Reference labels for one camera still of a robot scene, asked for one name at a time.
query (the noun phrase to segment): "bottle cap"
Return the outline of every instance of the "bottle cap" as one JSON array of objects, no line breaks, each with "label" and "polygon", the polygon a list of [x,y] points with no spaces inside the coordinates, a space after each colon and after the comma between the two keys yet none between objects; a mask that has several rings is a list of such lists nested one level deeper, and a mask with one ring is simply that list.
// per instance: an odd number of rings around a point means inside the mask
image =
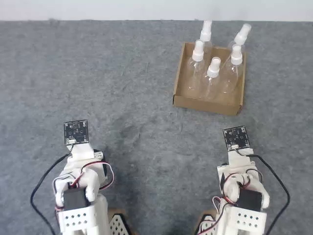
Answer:
[{"label": "bottle cap", "polygon": [[194,51],[192,53],[192,59],[194,61],[200,62],[201,60],[203,60],[203,41],[201,40],[196,40],[195,43],[195,48]]},{"label": "bottle cap", "polygon": [[209,77],[217,77],[220,72],[221,59],[219,57],[213,57],[206,74]]},{"label": "bottle cap", "polygon": [[231,63],[233,65],[240,65],[243,62],[243,55],[241,53],[241,45],[233,45],[231,52]]},{"label": "bottle cap", "polygon": [[235,43],[241,46],[245,44],[250,30],[251,30],[251,25],[249,25],[248,23],[244,24],[234,39]]},{"label": "bottle cap", "polygon": [[202,31],[200,34],[201,41],[209,42],[211,40],[211,25],[212,21],[203,21]]}]

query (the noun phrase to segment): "white wall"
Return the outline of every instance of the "white wall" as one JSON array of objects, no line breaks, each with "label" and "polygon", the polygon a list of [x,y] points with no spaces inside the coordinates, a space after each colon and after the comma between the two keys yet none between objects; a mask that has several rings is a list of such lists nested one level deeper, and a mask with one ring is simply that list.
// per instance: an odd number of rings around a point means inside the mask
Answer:
[{"label": "white wall", "polygon": [[0,20],[50,18],[313,21],[313,0],[0,0]]}]

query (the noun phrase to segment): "black cable wire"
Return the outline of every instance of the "black cable wire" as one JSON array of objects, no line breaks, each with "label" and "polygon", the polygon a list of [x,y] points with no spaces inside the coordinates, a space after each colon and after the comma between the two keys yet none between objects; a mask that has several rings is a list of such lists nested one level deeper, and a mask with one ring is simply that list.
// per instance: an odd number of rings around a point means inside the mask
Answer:
[{"label": "black cable wire", "polygon": [[31,195],[30,195],[30,204],[32,206],[32,208],[35,210],[35,212],[41,217],[41,219],[43,219],[43,221],[46,223],[46,225],[49,227],[51,233],[53,235],[56,235],[55,231],[53,230],[53,227],[51,226],[51,224],[49,223],[49,221],[47,220],[47,218],[38,210],[38,208],[36,207],[36,205],[34,204],[34,196],[35,193],[37,192],[37,190],[39,189],[40,185],[43,183],[45,177],[49,174],[49,172],[61,161],[63,161],[68,155],[70,155],[71,151],[73,150],[74,145],[72,145],[72,148],[70,149],[70,151],[68,153],[66,153],[63,157],[60,157],[57,161],[55,161],[55,163],[44,173],[44,175],[41,177],[41,179],[39,180],[39,182],[37,183],[37,185],[35,186],[34,190],[32,191]]},{"label": "black cable wire", "polygon": [[254,170],[259,174],[260,182],[262,183],[263,182],[263,175],[261,174],[261,172],[258,171],[257,169],[249,168],[246,170],[246,173],[248,173],[248,171],[250,171],[250,170]]},{"label": "black cable wire", "polygon": [[287,195],[287,203],[283,206],[283,208],[279,211],[279,213],[275,216],[273,222],[271,223],[271,225],[268,228],[268,231],[266,233],[266,235],[270,234],[270,231],[273,229],[274,225],[276,224],[278,218],[282,215],[282,213],[285,211],[285,209],[287,208],[287,206],[290,203],[290,194],[288,192],[288,189],[286,188],[286,186],[284,185],[284,183],[281,181],[281,179],[278,177],[278,175],[275,173],[275,171],[272,169],[272,167],[259,155],[256,154],[249,154],[247,155],[247,157],[251,157],[251,158],[258,158],[260,159],[260,161],[272,172],[272,174],[275,176],[275,178],[278,180],[278,182],[280,183],[280,185],[282,186],[282,188],[284,189],[286,195]]}]

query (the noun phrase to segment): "circuit board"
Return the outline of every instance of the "circuit board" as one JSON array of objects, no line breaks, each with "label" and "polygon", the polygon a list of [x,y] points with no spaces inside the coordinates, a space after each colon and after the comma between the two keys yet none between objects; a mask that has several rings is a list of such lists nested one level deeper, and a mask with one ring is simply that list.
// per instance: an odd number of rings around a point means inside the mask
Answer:
[{"label": "circuit board", "polygon": [[64,122],[65,145],[88,143],[88,121],[77,120]]},{"label": "circuit board", "polygon": [[234,149],[249,148],[249,138],[245,126],[237,126],[223,130],[225,143],[228,151]]}]

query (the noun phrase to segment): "cardboard tray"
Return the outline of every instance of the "cardboard tray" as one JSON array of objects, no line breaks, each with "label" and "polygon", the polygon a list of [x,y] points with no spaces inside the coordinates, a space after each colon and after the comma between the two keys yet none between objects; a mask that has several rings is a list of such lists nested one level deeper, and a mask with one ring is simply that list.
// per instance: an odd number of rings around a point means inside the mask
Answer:
[{"label": "cardboard tray", "polygon": [[[194,43],[183,44],[174,85],[173,105],[177,107],[214,112],[218,114],[237,115],[241,111],[244,101],[246,54],[243,55],[244,72],[242,77],[240,77],[238,80],[235,91],[232,94],[219,94],[211,101],[201,100],[188,97],[187,91],[183,89],[186,80],[184,78],[184,74],[186,74],[184,64],[188,58],[192,56],[194,46]],[[222,65],[229,54],[230,51],[227,48],[213,47],[211,58],[214,56],[220,57]],[[211,58],[204,58],[207,64],[209,64]]]}]

